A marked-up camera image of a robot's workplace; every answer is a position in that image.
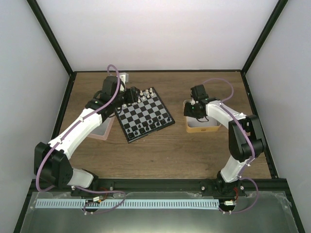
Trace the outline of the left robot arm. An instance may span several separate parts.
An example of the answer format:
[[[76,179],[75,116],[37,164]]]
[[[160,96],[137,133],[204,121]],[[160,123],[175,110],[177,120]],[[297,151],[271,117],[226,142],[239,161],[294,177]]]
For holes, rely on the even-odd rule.
[[[99,183],[93,173],[73,168],[70,158],[83,140],[96,128],[111,118],[117,108],[138,101],[139,90],[127,88],[128,74],[108,76],[103,87],[90,100],[78,118],[60,135],[48,143],[40,142],[35,147],[34,173],[36,188],[42,191],[39,181],[52,187],[80,187],[88,196],[99,192]]]

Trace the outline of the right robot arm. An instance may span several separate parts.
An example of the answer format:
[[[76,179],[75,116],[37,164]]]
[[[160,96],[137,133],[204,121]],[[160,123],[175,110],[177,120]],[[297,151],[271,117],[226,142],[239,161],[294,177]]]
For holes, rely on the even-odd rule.
[[[259,117],[239,113],[223,100],[209,97],[202,84],[192,87],[190,96],[191,101],[184,105],[184,116],[213,118],[228,129],[230,157],[214,181],[216,191],[226,196],[237,186],[244,170],[266,150]]]

